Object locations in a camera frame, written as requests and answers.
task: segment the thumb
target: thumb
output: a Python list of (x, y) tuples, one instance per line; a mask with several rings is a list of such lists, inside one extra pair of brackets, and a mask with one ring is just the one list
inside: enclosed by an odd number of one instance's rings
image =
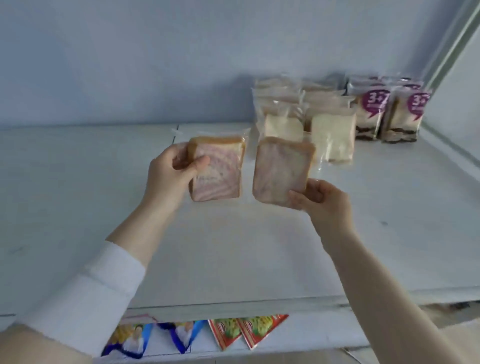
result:
[(203, 171), (209, 163), (210, 157), (200, 157), (190, 163), (190, 165), (182, 171), (182, 175), (185, 179), (191, 181), (194, 177), (198, 175), (199, 172)]
[(288, 195), (290, 197), (290, 201), (292, 202), (295, 208), (303, 210), (308, 214), (310, 214), (310, 211), (316, 205), (315, 202), (309, 200), (308, 197), (305, 196), (304, 194), (299, 194), (298, 192), (290, 191)]

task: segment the white sleeve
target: white sleeve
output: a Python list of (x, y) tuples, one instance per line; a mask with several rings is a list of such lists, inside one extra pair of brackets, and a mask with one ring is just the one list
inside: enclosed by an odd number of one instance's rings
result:
[(77, 351), (98, 357), (145, 276), (145, 267), (118, 245), (99, 255), (18, 322)]

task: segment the blue snack package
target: blue snack package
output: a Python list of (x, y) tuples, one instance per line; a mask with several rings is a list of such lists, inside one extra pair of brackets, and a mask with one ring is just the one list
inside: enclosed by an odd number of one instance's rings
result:
[(140, 359), (147, 348), (153, 324), (118, 325), (102, 351), (102, 356), (113, 350), (134, 359)]
[(172, 341), (180, 354), (185, 354), (193, 340), (204, 326), (206, 320), (187, 321), (187, 322), (165, 322), (158, 324), (164, 330), (168, 330)]

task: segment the purple speech bubble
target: purple speech bubble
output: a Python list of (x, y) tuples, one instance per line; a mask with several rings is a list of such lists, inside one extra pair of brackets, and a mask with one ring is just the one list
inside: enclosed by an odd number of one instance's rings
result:
[(371, 113), (369, 118), (384, 112), (389, 98), (390, 91), (383, 89), (372, 90), (363, 94), (362, 106), (367, 112)]
[(420, 119), (425, 111), (425, 105), (430, 100), (431, 94), (428, 92), (418, 92), (410, 96), (407, 100), (408, 110), (411, 114), (416, 115), (415, 121)]

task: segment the hand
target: hand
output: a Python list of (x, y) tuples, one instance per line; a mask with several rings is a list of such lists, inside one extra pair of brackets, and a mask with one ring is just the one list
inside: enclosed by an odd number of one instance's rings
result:
[(355, 234), (348, 194), (327, 181), (309, 179), (305, 194), (290, 191), (295, 208), (309, 214), (317, 234), (324, 240)]
[(173, 144), (150, 162), (145, 194), (141, 205), (173, 214), (180, 206), (189, 182), (210, 163), (201, 157), (187, 160), (187, 143)]

